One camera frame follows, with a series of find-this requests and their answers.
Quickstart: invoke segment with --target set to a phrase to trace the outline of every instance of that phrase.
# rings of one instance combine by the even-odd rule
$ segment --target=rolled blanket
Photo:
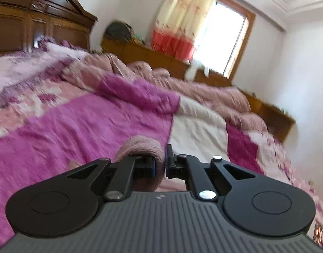
[[[155,139],[147,138],[145,136],[136,135],[129,138],[115,155],[113,162],[118,162],[129,155],[151,155],[156,160],[156,177],[139,179],[134,182],[135,191],[154,191],[161,184],[164,173],[165,153],[160,143]],[[67,170],[72,170],[81,166],[77,161],[71,161],[67,167]]]

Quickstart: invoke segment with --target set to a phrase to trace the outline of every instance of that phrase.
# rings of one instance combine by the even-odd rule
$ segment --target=floral curtain
[[[165,0],[153,31],[154,50],[178,60],[191,59],[194,41],[215,0]]]

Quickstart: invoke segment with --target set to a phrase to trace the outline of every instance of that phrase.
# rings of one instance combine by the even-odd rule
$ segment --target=comforter
[[[323,225],[321,200],[236,89],[180,82],[164,69],[125,66],[110,54],[71,59],[61,78],[43,79],[0,108],[0,246],[13,235],[4,208],[14,192],[66,171],[71,160],[113,160],[135,135],[163,148],[171,143],[176,154],[202,162],[221,155],[299,187],[313,198]],[[166,178],[158,188],[181,189],[182,181]]]

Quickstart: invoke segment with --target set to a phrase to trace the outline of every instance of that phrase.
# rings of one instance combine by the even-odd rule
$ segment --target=headboard
[[[31,52],[43,35],[89,50],[96,20],[77,0],[0,0],[0,55]]]

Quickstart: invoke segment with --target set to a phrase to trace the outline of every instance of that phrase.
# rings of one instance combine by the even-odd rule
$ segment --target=wooden window frame
[[[241,62],[241,59],[242,59],[242,56],[243,56],[243,53],[247,47],[247,44],[248,44],[248,40],[250,38],[250,34],[251,34],[251,31],[253,29],[253,26],[254,26],[254,21],[255,21],[255,14],[253,12],[250,12],[248,9],[244,8],[242,5],[240,5],[239,3],[233,1],[233,0],[217,0],[218,2],[221,2],[222,4],[230,7],[231,9],[235,10],[236,12],[240,13],[241,15],[243,15],[245,18],[247,18],[249,24],[248,24],[248,28],[247,28],[247,31],[245,33],[245,38],[242,42],[242,45],[240,47],[240,51],[239,51],[239,54],[235,60],[235,63],[233,65],[233,68],[230,72],[230,75],[228,78],[224,77],[222,74],[216,72],[216,71],[213,71],[214,74],[217,74],[217,75],[221,75],[223,78],[225,78],[226,80],[228,80],[228,82],[232,82],[234,76],[235,76],[235,73],[239,67],[239,64]]]

